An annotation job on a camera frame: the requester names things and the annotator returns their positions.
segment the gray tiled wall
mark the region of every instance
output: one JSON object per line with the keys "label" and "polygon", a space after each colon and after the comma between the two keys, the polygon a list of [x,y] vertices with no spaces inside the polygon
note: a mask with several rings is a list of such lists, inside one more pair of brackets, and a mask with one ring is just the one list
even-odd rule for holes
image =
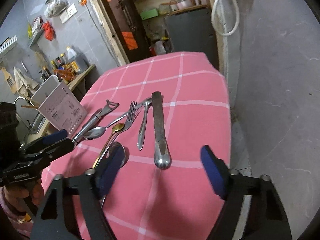
{"label": "gray tiled wall", "polygon": [[[33,23],[35,17],[41,15],[43,20],[43,12],[47,5],[44,4],[45,0],[18,0],[14,5],[9,15],[5,19],[3,25],[0,27],[0,42],[8,37],[14,35],[18,38],[17,46],[9,51],[4,57],[3,61],[6,69],[13,76],[13,68],[16,66],[22,68],[21,61],[24,62],[29,70],[32,78],[40,81],[40,68],[34,56],[34,51],[43,52],[47,60],[58,57],[62,52],[66,52],[68,45],[73,45],[74,48],[82,53],[88,64],[95,64],[96,69],[93,69],[86,78],[87,87],[90,87],[97,78],[105,71],[117,67],[115,60],[109,53],[102,37],[97,28],[95,27],[90,14],[95,21],[98,28],[100,25],[92,10],[92,5],[88,1],[88,9],[78,4],[78,0],[67,0],[68,4],[75,4],[77,13],[71,17],[66,23],[62,24],[59,17],[49,18],[49,22],[54,28],[56,37],[53,41],[47,40],[42,36],[37,44],[33,45],[31,49],[28,47],[28,22]],[[0,72],[0,101],[7,101],[13,103],[16,98],[4,83],[2,72]],[[21,109],[18,107],[18,112],[23,120],[33,120],[36,111],[29,109]],[[21,125],[19,126],[21,136],[26,132],[26,129]]]}

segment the pink checkered tablecloth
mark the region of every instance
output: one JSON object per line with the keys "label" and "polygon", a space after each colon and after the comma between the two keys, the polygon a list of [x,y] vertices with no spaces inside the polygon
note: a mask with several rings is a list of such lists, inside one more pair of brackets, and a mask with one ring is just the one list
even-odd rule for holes
{"label": "pink checkered tablecloth", "polygon": [[[137,148],[141,112],[132,127],[118,137],[130,158],[120,169],[103,211],[119,240],[201,240],[211,231],[223,201],[213,193],[200,162],[200,148],[208,144],[228,165],[230,112],[224,77],[205,54],[177,52],[148,58],[105,72],[84,96],[88,116],[103,108],[105,100],[120,106],[100,122],[105,126],[129,109],[130,102],[164,96],[165,134],[172,165],[161,171],[153,162],[155,135],[152,108],[148,112],[142,151]],[[54,161],[42,174],[46,190],[55,174],[82,174],[92,167],[111,133],[86,140]],[[90,239],[75,197],[79,228]]]}

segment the gold spoon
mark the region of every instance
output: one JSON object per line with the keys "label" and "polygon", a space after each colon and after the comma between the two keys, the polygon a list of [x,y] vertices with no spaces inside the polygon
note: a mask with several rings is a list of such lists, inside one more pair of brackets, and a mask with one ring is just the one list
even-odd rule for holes
{"label": "gold spoon", "polygon": [[106,147],[108,146],[111,138],[114,136],[115,133],[120,132],[124,127],[124,123],[117,123],[115,126],[112,127],[112,133],[110,135],[110,137],[108,138],[106,144],[104,145],[104,147],[102,148],[99,156],[97,157],[96,161],[94,162],[92,168],[96,168],[99,164],[99,162],[101,161],[101,157],[103,156],[103,152],[106,150]]}

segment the metal wall shelf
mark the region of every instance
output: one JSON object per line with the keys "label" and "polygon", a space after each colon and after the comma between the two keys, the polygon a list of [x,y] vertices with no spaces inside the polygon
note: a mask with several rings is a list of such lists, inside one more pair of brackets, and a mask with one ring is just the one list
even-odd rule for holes
{"label": "metal wall shelf", "polygon": [[42,33],[44,32],[43,29],[44,22],[40,23],[39,27],[35,29],[34,33],[32,34],[31,38],[29,39],[28,46],[31,47],[35,44],[39,38],[41,37]]}
{"label": "metal wall shelf", "polygon": [[0,47],[0,58],[17,44],[17,36],[12,37]]}

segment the towel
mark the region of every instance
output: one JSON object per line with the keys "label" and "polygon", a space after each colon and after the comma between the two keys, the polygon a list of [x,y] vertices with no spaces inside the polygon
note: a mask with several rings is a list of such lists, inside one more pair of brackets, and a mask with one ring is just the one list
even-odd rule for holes
{"label": "towel", "polygon": [[35,88],[39,85],[33,79],[25,76],[21,73],[21,70],[14,67],[13,68],[14,79],[16,80],[17,90],[20,94],[29,96],[27,89],[34,94],[36,92]]}

